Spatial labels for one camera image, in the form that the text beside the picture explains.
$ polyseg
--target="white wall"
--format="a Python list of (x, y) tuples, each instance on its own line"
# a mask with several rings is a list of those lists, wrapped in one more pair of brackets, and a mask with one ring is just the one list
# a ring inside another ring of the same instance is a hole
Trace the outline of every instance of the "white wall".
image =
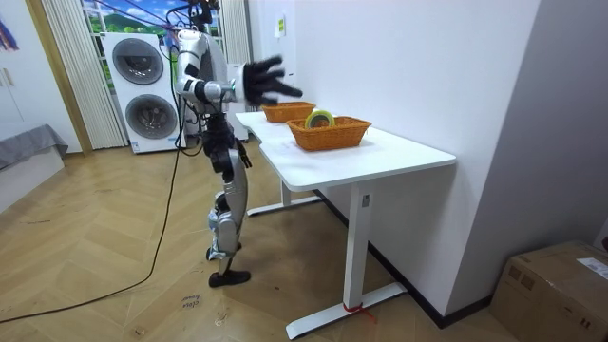
[[(281, 55), (286, 73), (283, 82), (295, 85), (295, 0), (250, 0), (248, 5), (254, 60)], [(275, 38), (276, 22), (280, 16), (285, 17), (286, 34)], [(279, 99), (294, 100), (283, 96)]]
[[(371, 242), (441, 314), (538, 4), (295, 2), (306, 100), (458, 158), (456, 167), (379, 181), (372, 216)], [(346, 215), (348, 191), (325, 190)]]
[(6, 68), (14, 81), (10, 91), (24, 121), (49, 124), (66, 141), (67, 152), (81, 152), (25, 0), (0, 1), (0, 15), (19, 47), (0, 52), (0, 67)]
[(608, 2), (543, 0), (466, 246), (451, 312), (490, 295), (509, 256), (608, 215)]

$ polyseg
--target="curtain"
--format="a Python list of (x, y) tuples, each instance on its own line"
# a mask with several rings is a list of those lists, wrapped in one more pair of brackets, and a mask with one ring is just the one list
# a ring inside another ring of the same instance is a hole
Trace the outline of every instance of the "curtain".
[(251, 62), (245, 0), (221, 0), (219, 5), (221, 35), (224, 37), (228, 63)]
[(79, 0), (42, 0), (93, 149), (126, 146)]

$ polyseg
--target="herringbone floor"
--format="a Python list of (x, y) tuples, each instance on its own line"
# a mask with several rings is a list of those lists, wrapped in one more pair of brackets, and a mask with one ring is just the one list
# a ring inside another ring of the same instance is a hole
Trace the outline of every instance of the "herringbone floor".
[[(279, 201), (278, 178), (247, 145), (249, 207)], [(162, 228), (174, 153), (128, 148), (66, 168), (0, 214), (0, 319), (104, 295), (142, 279)], [(157, 268), (143, 285), (92, 305), (0, 325), (1, 341), (287, 341), (285, 325), (341, 301), (346, 229), (324, 204), (247, 218), (235, 269), (250, 282), (211, 290), (206, 215), (219, 178), (180, 157)], [(368, 258), (366, 291), (391, 282)], [(515, 341), (486, 311), (439, 331), (403, 295), (301, 341)]]

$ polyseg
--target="baseboard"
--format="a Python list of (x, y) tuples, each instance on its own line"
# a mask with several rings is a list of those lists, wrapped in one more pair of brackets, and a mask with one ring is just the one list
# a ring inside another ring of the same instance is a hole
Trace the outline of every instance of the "baseboard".
[[(329, 199), (327, 199), (325, 195), (323, 195), (323, 193), (318, 190), (314, 190), (314, 193), (323, 199), (325, 205), (327, 205), (327, 207), (333, 212), (333, 214), (336, 215), (338, 219), (348, 228), (349, 219), (346, 218), (338, 210), (338, 208), (336, 208), (335, 205), (333, 205), (333, 203)], [(378, 251), (378, 249), (373, 246), (373, 244), (371, 244), (371, 242), (368, 242), (368, 251), (370, 251), (370, 253), (380, 262), (380, 264), (384, 266), (384, 268), (390, 273), (392, 277), (395, 278), (395, 280), (402, 283), (403, 286), (408, 289), (409, 295), (411, 295), (411, 297), (416, 301), (416, 303), (425, 311), (428, 317), (430, 317), (430, 319), (435, 322), (439, 329), (448, 327), (451, 324), (454, 324), (471, 314), (475, 314), (479, 310), (487, 307), (490, 304), (490, 301), (492, 300), (492, 296), (490, 295), (470, 305), (467, 305), (454, 313), (442, 315), (430, 304), (430, 302), (428, 302), (428, 300), (418, 290), (416, 290), (416, 288), (401, 274), (401, 272), (399, 272), (399, 270), (397, 270), (397, 268), (395, 268), (390, 263), (390, 261), (386, 259), (382, 255), (382, 253), (380, 253), (380, 251)]]
[(64, 155), (64, 160), (78, 159), (78, 158), (84, 158), (84, 157), (86, 157), (86, 153), (85, 152), (67, 152)]

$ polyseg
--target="brown basket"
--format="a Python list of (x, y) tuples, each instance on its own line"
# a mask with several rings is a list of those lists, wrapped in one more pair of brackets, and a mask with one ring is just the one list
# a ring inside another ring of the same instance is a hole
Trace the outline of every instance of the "brown basket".
[(306, 119), (313, 112), (314, 104), (305, 102), (263, 105), (266, 120), (271, 123), (286, 123), (289, 120)]
[(334, 119), (335, 125), (329, 127), (306, 128), (306, 120), (291, 120), (287, 125), (294, 133), (295, 142), (307, 151), (358, 146), (371, 126), (371, 123), (350, 117)]

